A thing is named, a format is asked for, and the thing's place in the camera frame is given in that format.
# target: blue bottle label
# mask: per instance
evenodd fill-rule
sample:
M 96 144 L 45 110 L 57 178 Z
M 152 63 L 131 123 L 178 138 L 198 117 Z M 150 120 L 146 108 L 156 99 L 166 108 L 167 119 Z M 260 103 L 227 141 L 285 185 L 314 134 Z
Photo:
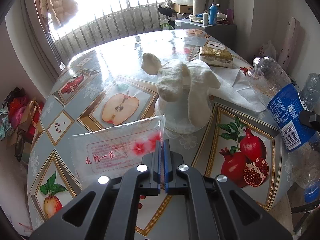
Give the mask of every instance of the blue bottle label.
M 292 84 L 282 88 L 272 98 L 267 108 L 280 130 L 288 152 L 299 148 L 316 133 L 299 121 L 300 111 L 307 108 Z

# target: bottle cap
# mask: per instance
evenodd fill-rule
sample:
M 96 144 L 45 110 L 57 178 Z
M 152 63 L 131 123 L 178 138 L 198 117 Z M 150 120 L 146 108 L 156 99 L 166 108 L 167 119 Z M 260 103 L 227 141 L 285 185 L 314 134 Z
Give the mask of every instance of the bottle cap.
M 320 193 L 320 183 L 314 182 L 304 190 L 304 200 L 306 203 L 317 200 Z

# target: puffer jacket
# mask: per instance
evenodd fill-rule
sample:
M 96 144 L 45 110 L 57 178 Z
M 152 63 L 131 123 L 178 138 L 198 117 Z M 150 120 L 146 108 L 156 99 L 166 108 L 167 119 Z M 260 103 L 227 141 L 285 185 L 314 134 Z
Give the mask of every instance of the puffer jacket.
M 74 0 L 40 0 L 43 18 L 51 14 L 55 29 L 65 25 L 78 11 L 78 4 Z

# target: blue bottle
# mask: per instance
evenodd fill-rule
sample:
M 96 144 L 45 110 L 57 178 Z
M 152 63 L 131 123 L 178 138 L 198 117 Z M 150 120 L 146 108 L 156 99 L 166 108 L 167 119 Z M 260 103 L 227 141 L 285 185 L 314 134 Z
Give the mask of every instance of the blue bottle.
M 209 8 L 209 10 L 210 10 L 209 24 L 210 25 L 217 25 L 218 6 L 220 6 L 220 5 L 219 4 L 212 4 Z

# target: metal screw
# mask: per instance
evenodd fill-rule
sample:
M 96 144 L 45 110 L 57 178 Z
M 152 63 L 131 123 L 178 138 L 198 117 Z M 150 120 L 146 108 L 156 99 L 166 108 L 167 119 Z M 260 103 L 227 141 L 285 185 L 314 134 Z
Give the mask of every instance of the metal screw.
M 144 165 L 144 164 L 140 164 L 138 167 L 137 167 L 137 170 L 140 171 L 140 172 L 144 172 L 148 169 L 148 166 L 147 165 Z
M 217 177 L 217 181 L 220 181 L 220 182 L 226 182 L 228 179 L 225 175 L 219 175 Z
M 187 171 L 189 169 L 189 166 L 186 164 L 181 164 L 179 165 L 178 169 L 181 171 Z
M 98 182 L 100 184 L 107 184 L 109 182 L 109 178 L 107 176 L 101 176 L 98 178 Z

